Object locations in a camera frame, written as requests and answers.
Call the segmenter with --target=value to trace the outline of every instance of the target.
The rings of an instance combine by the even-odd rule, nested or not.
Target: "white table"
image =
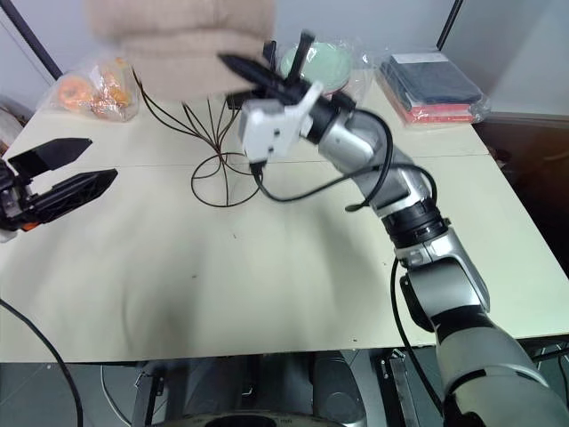
[[[569,332],[569,282],[472,128],[405,129],[375,84],[365,106],[435,176],[441,211],[490,289],[492,319],[518,338]],[[94,143],[73,165],[37,179],[39,189],[104,167],[119,175],[95,202],[0,246],[0,291],[65,360],[401,345],[389,305],[393,246],[369,210],[344,212],[361,199],[353,183],[296,204],[258,195],[235,208],[207,207],[191,195],[189,176],[212,152],[145,109],[127,124],[40,112],[9,156],[61,136]],[[228,149],[237,149],[234,139]],[[336,176],[299,143],[267,168],[266,184],[287,195]],[[234,181],[236,191],[250,189],[248,180]],[[208,185],[221,191],[220,182]],[[402,316],[412,344],[434,342],[407,310]],[[0,360],[50,359],[0,311]]]

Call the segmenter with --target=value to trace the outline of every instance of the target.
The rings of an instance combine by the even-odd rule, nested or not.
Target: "beige cloth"
[[[249,88],[218,58],[260,59],[272,37],[274,0],[86,0],[92,29],[118,44],[145,89],[189,101]]]

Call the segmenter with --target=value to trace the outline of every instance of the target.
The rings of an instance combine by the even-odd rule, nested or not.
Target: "black cable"
[[[569,407],[569,385],[567,384],[567,374],[565,373],[565,368],[563,367],[563,356],[557,358],[557,364],[559,365],[559,370],[561,371],[561,376],[563,376],[563,387],[565,390],[565,404]]]
[[[69,369],[65,365],[65,362],[61,358],[60,354],[57,352],[57,350],[55,350],[55,347],[53,347],[52,343],[45,337],[44,334],[42,334],[42,332],[36,327],[36,325],[32,323],[30,319],[14,309],[2,298],[0,298],[0,306],[4,307],[10,311],[12,315],[24,322],[24,324],[29,327],[34,334],[36,334],[40,341],[44,343],[45,347],[47,347],[55,360],[57,360],[57,364],[60,366],[61,372],[65,376],[65,379],[68,382],[68,386],[71,389],[71,394],[73,394],[73,400],[75,401],[75,410],[77,414],[77,427],[83,427],[83,405],[81,404],[81,397],[79,396],[79,391],[77,390],[75,382],[73,381],[73,377],[71,376],[71,373],[69,372]]]
[[[273,200],[275,202],[289,203],[289,202],[296,202],[296,201],[302,200],[302,199],[310,197],[310,196],[314,196],[315,194],[317,194],[321,191],[324,191],[325,189],[329,189],[329,188],[333,187],[334,185],[339,184],[341,182],[344,182],[346,180],[356,178],[357,176],[363,175],[364,173],[378,171],[381,167],[382,167],[382,165],[366,166],[366,167],[363,167],[362,169],[358,169],[355,172],[347,173],[347,174],[341,176],[340,178],[336,178],[333,181],[327,182],[326,184],[323,184],[320,187],[316,187],[315,189],[313,189],[311,191],[308,191],[308,192],[303,193],[303,194],[299,194],[297,196],[291,196],[291,197],[279,197],[279,196],[275,196],[274,194],[272,194],[262,183],[262,173],[254,173],[253,178],[255,179],[255,182],[259,186],[260,192],[263,193],[266,197],[270,198],[271,200]],[[425,176],[425,178],[427,178],[427,181],[429,181],[429,185],[431,187],[431,198],[435,201],[435,203],[437,202],[437,184],[435,183],[435,179],[433,178],[433,176],[428,171],[426,171],[425,169],[423,169],[420,166],[406,164],[406,163],[394,163],[391,165],[391,167],[393,169],[409,169],[409,170],[414,170],[414,171],[420,172],[423,176]]]
[[[369,173],[369,172],[372,172],[372,171],[378,170],[378,169],[379,169],[378,166],[367,166],[367,167],[359,169],[355,172],[347,173],[347,174],[345,174],[339,178],[336,178],[333,181],[330,181],[330,182],[327,182],[326,184],[321,185],[320,187],[316,187],[315,189],[312,189],[311,191],[308,191],[308,192],[303,193],[303,194],[299,194],[298,196],[292,196],[292,197],[279,197],[279,196],[275,196],[275,195],[271,194],[270,191],[268,191],[267,188],[262,183],[262,176],[263,176],[262,173],[254,173],[253,178],[254,178],[255,182],[257,183],[257,185],[259,186],[260,192],[263,193],[265,196],[267,196],[268,198],[270,198],[271,200],[273,200],[275,202],[289,203],[289,202],[296,202],[298,200],[302,200],[303,198],[307,198],[310,196],[314,196],[315,194],[319,193],[320,191],[324,191],[325,189],[329,189],[336,184],[339,184],[339,183],[347,181],[347,180],[351,180],[352,178],[355,178],[359,175],[362,175],[364,173]]]
[[[569,354],[569,347],[561,350],[550,351],[549,353],[545,354],[538,354],[537,356],[532,357],[532,361],[542,362],[543,360],[558,358],[559,356],[564,356],[565,354]]]
[[[221,135],[220,135],[220,148],[221,148],[221,144],[223,143],[223,140],[225,139],[225,135],[228,134],[229,129],[231,128],[231,126],[233,125],[233,123],[235,122],[238,114],[239,114],[239,110],[236,109],[235,106],[235,102],[232,101],[232,107],[231,107],[231,118],[228,121],[228,123],[225,125],[225,127],[221,130]]]
[[[238,169],[236,169],[235,167],[233,167],[232,165],[230,165],[230,164],[228,163],[228,155],[229,155],[229,154],[234,154],[234,155],[235,155],[235,154],[239,154],[240,156],[243,156],[243,154],[240,154],[240,153],[232,153],[231,151],[225,151],[225,153],[221,153],[221,154],[225,156],[225,166],[226,166],[228,169],[231,169],[233,172],[238,173],[238,174],[240,174],[240,175],[252,176],[252,173],[239,171]]]
[[[393,137],[391,136],[391,131],[389,130],[387,124],[381,119],[381,117],[373,114],[370,111],[364,111],[360,109],[358,112],[370,116],[380,123],[381,127],[383,127],[383,131],[385,132],[387,147],[385,148],[385,160],[383,161],[383,168],[381,169],[380,177],[375,183],[372,191],[370,191],[370,194],[367,195],[362,203],[346,206],[346,212],[356,212],[359,211],[362,207],[370,205],[370,202],[380,191],[383,183],[388,177],[389,168],[391,167],[391,160],[393,159]]]
[[[413,348],[411,347],[411,344],[409,343],[409,340],[407,339],[407,335],[405,334],[405,330],[403,329],[403,324],[401,323],[401,318],[399,317],[399,309],[397,308],[397,298],[396,298],[396,294],[395,294],[395,279],[396,279],[397,265],[398,264],[399,264],[399,262],[398,262],[397,258],[395,260],[393,260],[393,267],[391,268],[391,278],[389,280],[389,293],[391,296],[391,309],[393,310],[393,317],[395,318],[395,324],[397,326],[397,331],[399,332],[399,335],[401,336],[401,340],[403,341],[403,344],[405,346],[405,350],[407,351],[407,354],[409,354],[409,358],[411,359],[413,366],[415,367],[415,370],[417,371],[417,375],[421,379],[421,382],[423,383],[425,390],[427,391],[430,399],[432,400],[433,405],[435,405],[438,413],[442,416],[443,404],[441,402],[441,399],[438,397],[437,392],[435,391],[435,389],[433,389],[432,384],[429,382],[429,379],[425,375],[425,371],[423,371],[423,368],[421,367],[421,364],[419,363],[419,360],[417,359],[417,356],[415,355],[415,352],[413,351]]]

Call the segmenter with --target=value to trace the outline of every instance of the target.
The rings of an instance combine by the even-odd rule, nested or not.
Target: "orange item in plastic bag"
[[[91,109],[94,87],[79,76],[63,77],[57,91],[60,104],[69,111],[86,111]]]

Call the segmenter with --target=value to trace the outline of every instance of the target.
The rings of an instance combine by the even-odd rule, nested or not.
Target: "packaged item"
[[[58,79],[44,106],[125,122],[138,112],[138,87],[122,58],[88,61]]]
[[[477,123],[490,112],[487,97],[441,52],[393,54],[376,75],[407,123]]]
[[[357,47],[357,42],[345,40],[316,41],[310,47],[301,76],[310,82],[319,80],[325,85],[325,96],[342,90],[360,102],[372,82],[373,63],[370,56]],[[291,70],[298,45],[279,45],[278,71],[283,77]]]

